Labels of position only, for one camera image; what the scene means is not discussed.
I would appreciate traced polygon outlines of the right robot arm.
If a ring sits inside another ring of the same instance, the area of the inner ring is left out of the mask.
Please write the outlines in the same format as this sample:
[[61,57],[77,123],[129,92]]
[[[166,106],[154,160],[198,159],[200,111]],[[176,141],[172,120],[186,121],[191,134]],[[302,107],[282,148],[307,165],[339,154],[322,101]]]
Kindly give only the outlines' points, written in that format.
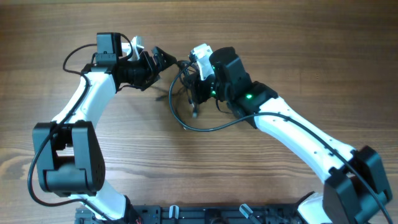
[[195,72],[185,78],[194,104],[226,103],[238,119],[280,141],[317,175],[322,193],[296,208],[307,223],[366,223],[385,212],[392,191],[381,157],[371,147],[355,149],[324,133],[295,112],[269,86],[255,82],[235,49],[201,44],[190,52]]

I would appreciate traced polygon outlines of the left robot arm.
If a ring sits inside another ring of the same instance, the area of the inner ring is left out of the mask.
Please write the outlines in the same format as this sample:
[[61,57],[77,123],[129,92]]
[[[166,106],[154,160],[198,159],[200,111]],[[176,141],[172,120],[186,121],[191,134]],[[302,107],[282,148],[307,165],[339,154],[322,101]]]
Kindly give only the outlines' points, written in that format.
[[155,47],[144,50],[140,37],[100,32],[96,52],[79,71],[80,84],[53,120],[32,132],[34,158],[28,175],[37,175],[44,192],[60,204],[81,203],[101,223],[142,223],[127,196],[106,181],[95,128],[109,101],[124,87],[146,90],[177,59]]

